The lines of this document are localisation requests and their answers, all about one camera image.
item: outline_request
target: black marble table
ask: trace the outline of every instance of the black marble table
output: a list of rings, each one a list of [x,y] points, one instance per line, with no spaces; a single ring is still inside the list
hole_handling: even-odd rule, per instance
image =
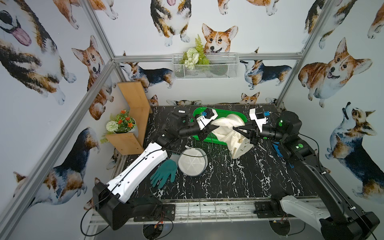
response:
[[[187,106],[192,113],[201,105]],[[259,108],[271,111],[271,117],[276,119],[277,109],[272,104],[257,105],[210,105],[211,108],[241,112],[249,120],[249,109]],[[153,114],[149,121],[144,140],[146,148],[164,122],[169,121],[168,115],[175,106],[153,107]],[[257,145],[238,159],[231,159],[227,146],[197,141],[192,137],[179,140],[170,149],[182,152],[185,145],[200,147],[208,155],[208,166],[200,176],[189,177],[180,170],[176,173],[173,183],[167,181],[162,189],[152,187],[150,176],[157,167],[139,184],[132,197],[153,194],[159,199],[228,199],[228,198],[260,198],[270,197],[280,191],[287,191],[294,196],[317,196],[309,187],[305,179],[300,177],[295,168],[284,159],[277,156],[270,142],[260,140]],[[138,155],[129,155],[124,169],[131,164]]]

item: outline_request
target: metal grate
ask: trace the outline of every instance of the metal grate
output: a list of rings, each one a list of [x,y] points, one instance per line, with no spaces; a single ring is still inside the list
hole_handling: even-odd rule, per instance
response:
[[[193,70],[181,64],[182,53],[172,55],[176,79],[224,79],[235,78],[239,65],[237,53],[206,54],[209,65],[195,65]]]

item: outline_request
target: green glove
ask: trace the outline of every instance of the green glove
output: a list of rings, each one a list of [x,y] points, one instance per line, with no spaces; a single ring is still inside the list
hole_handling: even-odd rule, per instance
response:
[[[172,159],[168,159],[160,167],[156,170],[156,172],[150,177],[152,187],[155,187],[157,182],[161,180],[159,183],[158,189],[162,188],[166,183],[169,175],[170,182],[174,182],[176,178],[177,172],[177,164]]]

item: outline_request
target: potted plant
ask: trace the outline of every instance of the potted plant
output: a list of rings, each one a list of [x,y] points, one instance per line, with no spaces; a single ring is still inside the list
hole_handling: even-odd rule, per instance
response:
[[[112,115],[109,117],[110,121],[106,124],[107,133],[103,136],[104,139],[101,139],[101,143],[108,142],[106,135],[109,134],[119,134],[119,133],[128,133],[132,132],[136,138],[139,137],[139,130],[136,125],[135,119],[129,116],[129,112],[121,110],[116,116]]]

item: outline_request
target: corgi illustration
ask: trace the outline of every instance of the corgi illustration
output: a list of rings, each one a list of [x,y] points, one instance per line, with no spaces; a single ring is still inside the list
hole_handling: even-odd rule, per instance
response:
[[[260,92],[248,96],[245,93],[241,94],[241,101],[238,103],[218,103],[217,105],[229,105],[229,104],[256,104],[257,98],[259,97]]]
[[[77,137],[71,151],[64,162],[54,167],[47,175],[36,196],[30,202],[28,208],[38,203],[59,205],[68,202],[76,193],[80,196],[87,191],[87,185],[83,179],[89,158],[89,151],[96,147],[100,151],[99,141],[92,128],[84,129]],[[26,178],[14,172],[18,185],[14,196],[20,190]]]
[[[91,35],[91,41],[89,47],[85,50],[72,48],[72,52],[75,56],[88,67],[89,79],[87,91],[91,88],[91,86],[95,83],[102,68],[104,67],[104,61],[101,55],[98,52],[98,46],[96,39],[93,35]],[[99,94],[94,99],[91,107],[89,108],[89,112],[91,116],[95,120],[99,120],[101,115],[105,112],[105,104],[107,100],[113,102],[112,87],[116,87],[116,83],[112,84],[111,78],[108,78],[104,83],[104,86],[100,89]]]
[[[64,104],[59,82],[64,77],[73,83],[76,76],[65,69],[56,44],[24,0],[0,1],[0,32],[0,61],[9,74]]]
[[[368,38],[375,38],[375,33],[380,33],[381,28],[384,26],[384,3],[376,14],[371,28],[368,31]]]
[[[140,81],[144,91],[148,92],[148,87],[155,84],[166,82],[168,88],[172,87],[173,71],[168,68],[142,69],[139,63],[121,63],[120,67],[127,73],[130,81]]]
[[[196,101],[190,101],[190,100],[180,100],[180,101],[173,101],[173,100],[167,100],[167,103],[172,106],[186,106],[186,105],[201,105],[201,100]]]
[[[156,96],[156,94],[153,95],[152,98],[148,99],[148,101],[149,101],[149,105],[150,105],[150,106],[158,106],[158,105],[159,105],[159,102],[157,101],[157,96]]]
[[[273,104],[276,104],[276,102],[277,102],[277,98],[266,98],[265,101],[266,101],[267,103],[273,103]],[[284,102],[281,103],[280,107],[278,108],[278,111],[279,111],[279,112],[287,111],[287,109],[286,109],[285,106],[284,106]]]
[[[377,135],[367,122],[367,117],[374,112],[355,108],[348,102],[343,108],[343,121],[331,134],[331,148],[325,156],[338,159],[362,181],[362,187],[358,187],[360,192],[352,189],[357,197],[384,203],[384,173],[362,146],[364,136]]]
[[[227,31],[214,31],[203,23],[203,34],[207,41],[204,46],[205,53],[227,53],[231,48],[231,41],[238,32],[238,27],[233,26]]]
[[[100,182],[100,179],[95,177],[95,185]],[[93,197],[84,205],[84,210],[89,210],[92,206],[94,205],[93,203]]]
[[[319,42],[319,47],[323,49],[325,47],[325,40],[333,33],[333,31],[343,23],[344,19],[349,14],[351,8],[357,0],[338,0],[336,7],[332,12],[332,20],[327,21],[323,28],[322,38]],[[303,40],[305,44],[311,34],[313,27],[315,26],[317,19],[324,7],[325,0],[316,0],[308,11],[308,16],[305,21],[304,33],[308,33],[306,38]]]
[[[93,10],[104,11],[112,20],[118,18],[118,14],[112,9],[114,0],[89,0]],[[75,29],[79,29],[76,19],[72,15],[72,6],[80,7],[79,0],[53,0],[60,13]]]
[[[250,90],[255,89],[255,86],[260,83],[265,83],[267,81],[278,79],[279,86],[283,83],[289,76],[292,68],[287,65],[283,66],[265,66],[263,60],[250,60],[250,61],[240,61],[245,65],[245,80],[250,83]]]
[[[371,65],[372,61],[368,58],[354,59],[348,53],[347,42],[343,38],[332,61],[328,64],[307,64],[298,77],[302,86],[310,90],[308,99],[312,101],[313,96],[319,98],[319,104],[323,108],[325,99],[332,97],[353,75],[368,70]]]
[[[165,46],[172,45],[172,37],[177,34],[181,41],[189,43],[185,32],[191,17],[191,0],[152,0],[151,16],[159,35],[165,37]]]
[[[115,167],[120,155],[121,154],[119,153],[119,151],[115,148],[113,150],[113,155],[111,157],[111,161],[107,165],[107,170],[113,169]]]
[[[265,6],[267,15],[271,16],[277,11],[276,3],[279,0],[247,0],[247,1],[256,6]],[[218,9],[222,15],[225,15],[228,13],[227,12],[228,2],[229,0],[217,0]]]

